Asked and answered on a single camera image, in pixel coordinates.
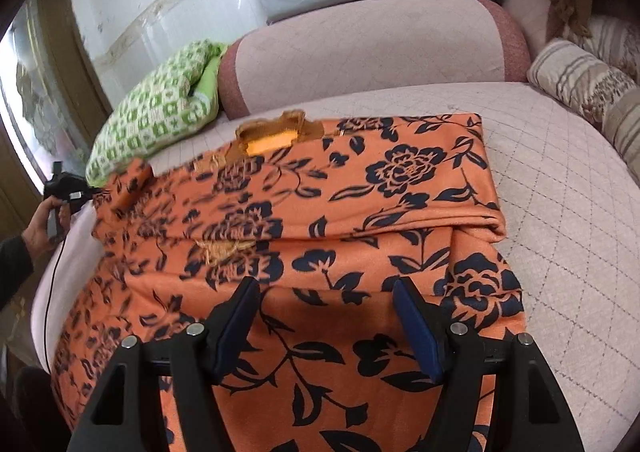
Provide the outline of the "person's left hand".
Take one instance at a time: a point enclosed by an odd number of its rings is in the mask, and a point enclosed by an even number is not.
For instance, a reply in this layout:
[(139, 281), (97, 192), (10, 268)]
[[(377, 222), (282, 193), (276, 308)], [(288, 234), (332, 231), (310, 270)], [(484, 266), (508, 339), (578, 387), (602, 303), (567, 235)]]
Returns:
[(48, 235), (48, 221), (51, 212), (58, 216), (58, 222), (61, 224), (64, 235), (70, 229), (70, 205), (55, 196), (50, 196), (42, 201), (21, 235), (32, 260), (37, 260), (55, 246)]

